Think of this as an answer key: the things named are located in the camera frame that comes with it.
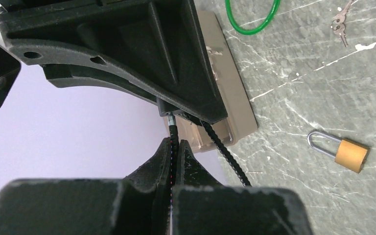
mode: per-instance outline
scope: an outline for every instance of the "white wall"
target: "white wall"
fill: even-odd
[[[58,89],[23,65],[0,109],[0,189],[18,178],[123,178],[164,137],[156,106],[105,88]],[[225,183],[215,151],[196,157]]]

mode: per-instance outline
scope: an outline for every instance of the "mounting hole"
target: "mounting hole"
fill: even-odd
[[[93,63],[99,64],[99,65],[106,65],[106,61],[104,61],[99,56],[93,57],[90,59]]]
[[[25,52],[23,55],[24,55],[26,58],[28,58],[28,59],[38,59],[38,58],[41,58],[41,57],[42,57],[41,54],[36,53],[36,52],[32,52],[32,51]]]

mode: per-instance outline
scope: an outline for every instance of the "padlock shackle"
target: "padlock shackle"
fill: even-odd
[[[332,158],[335,160],[335,154],[327,151],[327,150],[324,150],[318,146],[316,146],[313,142],[312,142],[312,136],[313,135],[319,135],[319,136],[323,136],[329,140],[332,140],[332,141],[335,141],[335,142],[338,142],[340,143],[342,141],[342,139],[338,138],[338,137],[335,137],[335,136],[332,136],[332,135],[329,135],[329,134],[326,134],[324,132],[320,132],[320,131],[312,131],[308,134],[307,136],[307,142],[309,143],[310,147],[315,149],[316,151],[320,152],[320,153],[323,153],[325,155],[327,155],[328,157]]]

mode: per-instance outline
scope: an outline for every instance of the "metal connector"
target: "metal connector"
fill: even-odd
[[[174,114],[168,116],[168,126],[176,126],[176,119]]]

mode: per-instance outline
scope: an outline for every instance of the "beige plastic case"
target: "beige plastic case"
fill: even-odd
[[[217,17],[213,12],[198,11],[198,18],[212,71],[228,113],[227,119],[212,127],[221,141],[231,146],[257,131],[258,125]],[[176,118],[179,139],[187,140],[194,153],[216,149],[203,127]]]

